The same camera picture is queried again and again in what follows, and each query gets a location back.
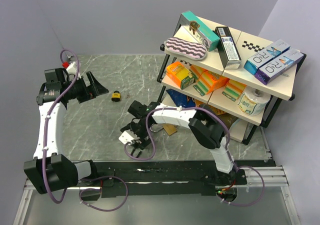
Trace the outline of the yellow padlock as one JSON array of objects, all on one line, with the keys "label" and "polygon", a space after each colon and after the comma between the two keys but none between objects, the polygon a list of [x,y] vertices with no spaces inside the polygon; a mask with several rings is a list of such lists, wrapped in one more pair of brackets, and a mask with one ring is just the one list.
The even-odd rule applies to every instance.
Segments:
[{"label": "yellow padlock", "polygon": [[120,102],[121,101],[121,93],[118,90],[115,90],[111,95],[112,102]]}]

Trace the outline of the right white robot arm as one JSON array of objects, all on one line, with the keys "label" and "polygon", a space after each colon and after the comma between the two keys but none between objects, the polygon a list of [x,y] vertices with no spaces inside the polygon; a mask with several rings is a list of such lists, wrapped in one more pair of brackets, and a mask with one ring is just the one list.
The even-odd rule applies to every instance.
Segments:
[{"label": "right white robot arm", "polygon": [[152,125],[175,125],[190,129],[198,143],[208,149],[212,154],[218,178],[223,184],[230,184],[236,178],[239,168],[229,152],[231,140],[229,127],[218,117],[208,105],[199,107],[175,107],[160,102],[151,102],[150,105],[143,105],[133,101],[128,112],[133,115],[133,120],[121,128],[119,141],[125,147],[131,145],[144,149],[152,144],[152,154],[149,158],[138,158],[124,152],[128,157],[136,161],[147,161],[152,159],[156,153],[156,145],[153,140],[150,128]]}]

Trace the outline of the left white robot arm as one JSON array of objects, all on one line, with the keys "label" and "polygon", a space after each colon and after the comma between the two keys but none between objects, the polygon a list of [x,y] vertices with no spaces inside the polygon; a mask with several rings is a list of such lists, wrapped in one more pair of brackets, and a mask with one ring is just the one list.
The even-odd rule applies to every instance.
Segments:
[{"label": "left white robot arm", "polygon": [[46,81],[41,85],[36,98],[40,113],[39,136],[32,160],[24,163],[27,178],[41,195],[65,190],[83,181],[87,186],[98,180],[113,176],[114,172],[98,173],[92,160],[72,162],[63,155],[63,124],[70,100],[79,103],[90,101],[109,91],[89,71],[86,85],[83,77],[70,79],[65,68],[48,69],[44,72]]}]

